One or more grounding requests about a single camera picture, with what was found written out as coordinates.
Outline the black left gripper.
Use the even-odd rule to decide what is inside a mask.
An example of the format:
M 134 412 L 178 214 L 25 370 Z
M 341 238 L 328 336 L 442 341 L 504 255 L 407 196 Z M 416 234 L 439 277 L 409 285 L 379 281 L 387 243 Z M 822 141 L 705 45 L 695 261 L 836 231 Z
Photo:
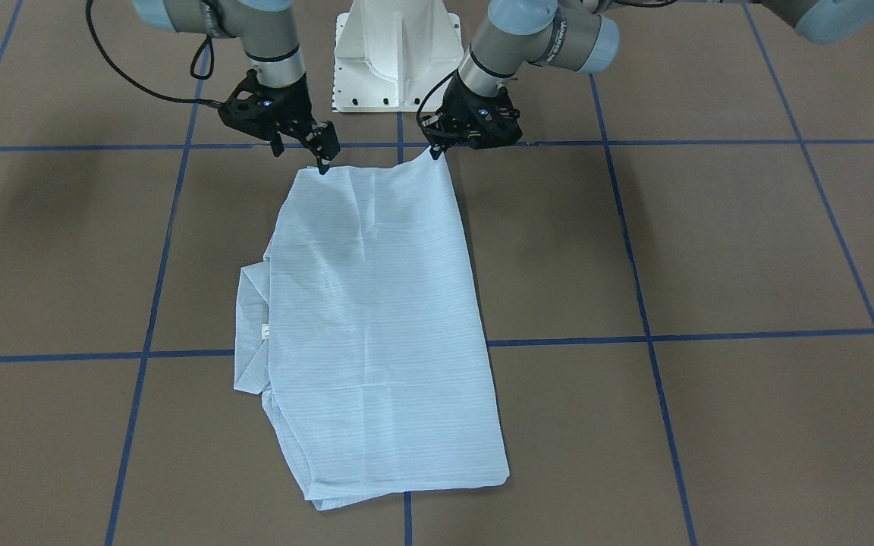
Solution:
M 495 149 L 513 146 L 523 138 L 520 111 L 514 107 L 505 87 L 495 96 L 473 93 L 457 73 L 447 77 L 441 105 L 434 114 L 420 118 L 420 131 L 434 160 L 452 146 Z

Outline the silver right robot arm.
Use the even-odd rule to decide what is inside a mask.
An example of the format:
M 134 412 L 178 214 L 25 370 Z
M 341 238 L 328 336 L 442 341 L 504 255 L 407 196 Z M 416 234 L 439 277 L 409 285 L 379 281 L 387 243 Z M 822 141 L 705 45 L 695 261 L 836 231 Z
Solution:
M 247 72 L 215 105 L 222 123 L 267 142 L 276 158 L 285 150 L 282 138 L 294 139 L 313 154 L 320 174 L 329 172 L 338 136 L 331 121 L 313 117 L 291 1 L 135 1 L 133 7 L 153 28 L 239 40 Z

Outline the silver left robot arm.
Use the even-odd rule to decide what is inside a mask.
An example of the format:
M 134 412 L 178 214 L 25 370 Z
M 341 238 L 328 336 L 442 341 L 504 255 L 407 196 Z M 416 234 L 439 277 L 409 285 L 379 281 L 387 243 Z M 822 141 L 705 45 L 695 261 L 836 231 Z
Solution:
M 608 69 L 621 34 L 609 11 L 663 9 L 667 1 L 492 1 L 457 69 L 438 83 L 433 114 L 417 126 L 438 160 L 448 149 L 513 146 L 523 137 L 508 84 L 524 65 L 580 74 Z

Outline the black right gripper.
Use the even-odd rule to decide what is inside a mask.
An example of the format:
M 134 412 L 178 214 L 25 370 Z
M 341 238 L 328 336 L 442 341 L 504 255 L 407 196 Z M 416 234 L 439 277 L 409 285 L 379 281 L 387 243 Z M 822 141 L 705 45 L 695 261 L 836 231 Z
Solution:
M 274 158 L 285 151 L 281 135 L 304 143 L 316 158 L 319 175 L 325 175 L 341 146 L 332 121 L 313 118 L 307 76 L 288 86 L 264 86 L 259 71 L 249 69 L 232 94 L 218 108 L 226 127 L 269 142 Z

